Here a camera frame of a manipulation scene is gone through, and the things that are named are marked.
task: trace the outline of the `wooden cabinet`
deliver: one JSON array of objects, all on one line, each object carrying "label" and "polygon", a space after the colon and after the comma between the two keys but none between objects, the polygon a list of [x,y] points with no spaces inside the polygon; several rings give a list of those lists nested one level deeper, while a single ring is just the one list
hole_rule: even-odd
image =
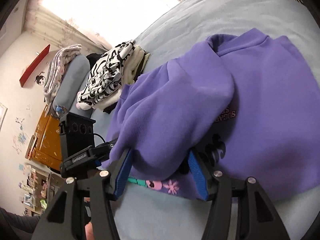
[{"label": "wooden cabinet", "polygon": [[29,144],[26,158],[60,170],[62,161],[59,120],[45,116],[46,106],[41,114],[36,131]]}]

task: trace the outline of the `black cable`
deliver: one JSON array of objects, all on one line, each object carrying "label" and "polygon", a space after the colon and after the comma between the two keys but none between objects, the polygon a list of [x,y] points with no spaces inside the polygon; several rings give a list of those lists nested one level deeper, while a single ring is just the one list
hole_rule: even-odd
[{"label": "black cable", "polygon": [[93,135],[99,136],[104,143],[106,142],[101,135],[99,135],[99,134],[97,134],[97,133],[94,133]]}]

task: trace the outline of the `blue gripper pad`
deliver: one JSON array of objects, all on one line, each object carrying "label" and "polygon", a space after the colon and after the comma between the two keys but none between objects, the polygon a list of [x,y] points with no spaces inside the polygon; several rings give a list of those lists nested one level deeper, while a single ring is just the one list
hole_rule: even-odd
[{"label": "blue gripper pad", "polygon": [[190,168],[192,177],[196,182],[196,187],[197,187],[197,191],[198,191],[199,195],[201,196],[201,198],[203,200],[207,201],[208,197],[209,197],[209,193],[207,190],[207,181],[204,177],[204,174],[202,173],[202,170],[201,170],[192,150],[190,150],[190,152],[189,152],[188,164],[189,164],[189,168]]},{"label": "blue gripper pad", "polygon": [[119,171],[118,177],[116,178],[116,189],[114,192],[114,196],[117,199],[124,192],[124,187],[125,187],[125,184],[127,183],[129,173],[132,167],[132,160],[133,160],[133,150],[130,149]]}]

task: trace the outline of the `green object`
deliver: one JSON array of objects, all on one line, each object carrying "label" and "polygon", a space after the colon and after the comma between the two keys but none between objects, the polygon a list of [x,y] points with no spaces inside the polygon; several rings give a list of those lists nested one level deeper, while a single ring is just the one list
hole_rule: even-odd
[{"label": "green object", "polygon": [[146,181],[142,179],[128,178],[128,182],[137,184],[139,186],[148,187]]},{"label": "green object", "polygon": [[43,209],[47,209],[47,203],[45,202],[44,199],[41,199],[41,200],[40,200],[40,203],[41,203],[41,207],[42,207]]}]

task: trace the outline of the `cartoon girl wall sticker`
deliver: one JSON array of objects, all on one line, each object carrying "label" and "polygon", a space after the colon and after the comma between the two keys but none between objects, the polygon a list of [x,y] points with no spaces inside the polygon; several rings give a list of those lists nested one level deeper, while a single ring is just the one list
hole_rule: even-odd
[{"label": "cartoon girl wall sticker", "polygon": [[43,71],[42,71],[39,75],[36,76],[35,82],[36,82],[39,86],[43,86],[44,83],[45,83],[45,77],[44,77],[42,74],[44,74]]},{"label": "cartoon girl wall sticker", "polygon": [[135,179],[135,178],[128,178],[128,182],[137,184],[143,187],[148,187],[153,190],[161,190],[162,188],[168,189],[168,194],[177,195],[177,191],[179,190],[178,182],[172,182],[171,179],[169,179],[168,184],[163,184],[161,181],[150,181],[150,180],[142,180],[142,179]]}]

